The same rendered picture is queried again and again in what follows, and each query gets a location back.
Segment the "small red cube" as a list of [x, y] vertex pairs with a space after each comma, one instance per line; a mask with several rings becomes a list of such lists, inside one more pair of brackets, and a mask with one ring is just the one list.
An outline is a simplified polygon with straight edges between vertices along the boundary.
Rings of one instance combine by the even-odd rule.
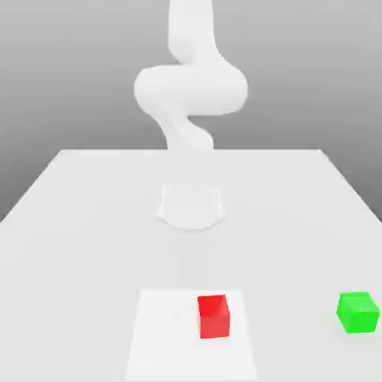
[[198, 314], [201, 339], [229, 337], [231, 313], [226, 295], [199, 296]]

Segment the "small green cube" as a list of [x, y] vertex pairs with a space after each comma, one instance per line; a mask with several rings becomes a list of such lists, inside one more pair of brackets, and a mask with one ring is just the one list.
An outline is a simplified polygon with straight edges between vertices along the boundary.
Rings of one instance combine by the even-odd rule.
[[336, 309], [348, 334], [372, 333], [376, 330], [381, 309], [366, 291], [341, 292]]

